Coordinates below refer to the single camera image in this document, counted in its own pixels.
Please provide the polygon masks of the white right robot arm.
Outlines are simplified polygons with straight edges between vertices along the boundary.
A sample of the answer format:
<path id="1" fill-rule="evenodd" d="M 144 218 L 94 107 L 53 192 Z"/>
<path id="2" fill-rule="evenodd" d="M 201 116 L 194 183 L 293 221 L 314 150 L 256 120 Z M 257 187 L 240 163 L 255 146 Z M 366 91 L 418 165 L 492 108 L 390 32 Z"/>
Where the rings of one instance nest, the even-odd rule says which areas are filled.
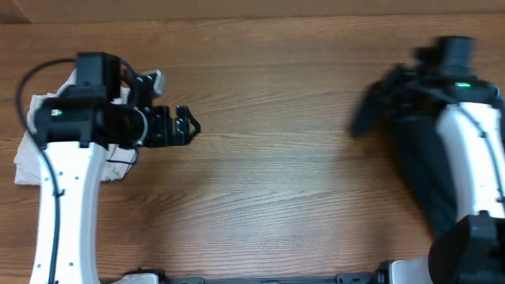
<path id="1" fill-rule="evenodd" d="M 474 75 L 474 41 L 446 35 L 416 49 L 365 93 L 353 136 L 384 125 L 435 240 L 426 256 L 387 260 L 339 283 L 504 280 L 504 100 Z"/>

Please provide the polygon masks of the black Nike t-shirt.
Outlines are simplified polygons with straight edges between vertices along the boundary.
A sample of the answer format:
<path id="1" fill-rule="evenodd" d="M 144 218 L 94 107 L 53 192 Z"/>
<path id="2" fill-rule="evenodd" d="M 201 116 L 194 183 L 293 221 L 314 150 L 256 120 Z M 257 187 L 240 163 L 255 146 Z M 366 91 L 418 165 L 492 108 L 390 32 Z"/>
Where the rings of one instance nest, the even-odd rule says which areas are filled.
<path id="1" fill-rule="evenodd" d="M 409 190 L 424 212 L 434 238 L 456 223 L 455 184 L 443 142 L 426 116 L 389 122 L 398 165 Z"/>

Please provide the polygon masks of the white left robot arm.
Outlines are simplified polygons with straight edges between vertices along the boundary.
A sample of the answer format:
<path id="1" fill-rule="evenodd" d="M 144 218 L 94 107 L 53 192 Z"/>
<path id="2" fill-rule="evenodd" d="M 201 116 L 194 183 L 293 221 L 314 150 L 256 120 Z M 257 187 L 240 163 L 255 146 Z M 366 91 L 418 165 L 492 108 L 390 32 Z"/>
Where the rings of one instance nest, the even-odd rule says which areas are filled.
<path id="1" fill-rule="evenodd" d="M 75 81 L 42 101 L 26 125 L 40 161 L 33 283 L 96 283 L 99 187 L 112 145 L 126 150 L 189 144 L 200 123 L 187 106 L 155 106 L 160 71 L 137 73 L 104 52 L 71 59 Z"/>

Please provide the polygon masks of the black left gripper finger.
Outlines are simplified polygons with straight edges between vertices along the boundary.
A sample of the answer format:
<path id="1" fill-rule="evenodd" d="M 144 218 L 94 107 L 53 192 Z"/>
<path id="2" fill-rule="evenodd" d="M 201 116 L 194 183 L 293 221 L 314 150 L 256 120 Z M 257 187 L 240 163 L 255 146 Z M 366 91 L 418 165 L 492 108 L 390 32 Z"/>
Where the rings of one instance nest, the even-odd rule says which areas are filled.
<path id="1" fill-rule="evenodd" d="M 200 123 L 194 118 L 187 106 L 177 105 L 176 115 L 178 130 L 200 130 Z"/>
<path id="2" fill-rule="evenodd" d="M 200 133 L 200 123 L 195 119 L 177 118 L 175 121 L 175 144 L 187 145 Z"/>

